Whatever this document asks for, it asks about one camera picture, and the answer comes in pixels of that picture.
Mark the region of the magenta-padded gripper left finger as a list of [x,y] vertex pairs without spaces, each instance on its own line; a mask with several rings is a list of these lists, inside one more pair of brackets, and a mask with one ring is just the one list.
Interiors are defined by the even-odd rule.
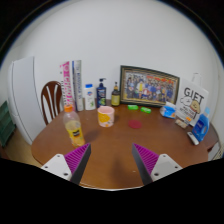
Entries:
[[90,155],[91,144],[87,143],[66,155],[56,154],[42,169],[79,185]]

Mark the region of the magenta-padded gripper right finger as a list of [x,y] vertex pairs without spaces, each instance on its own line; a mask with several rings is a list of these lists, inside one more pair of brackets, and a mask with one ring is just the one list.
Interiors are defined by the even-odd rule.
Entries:
[[132,154],[144,185],[148,185],[182,169],[167,154],[158,155],[135,143],[132,144]]

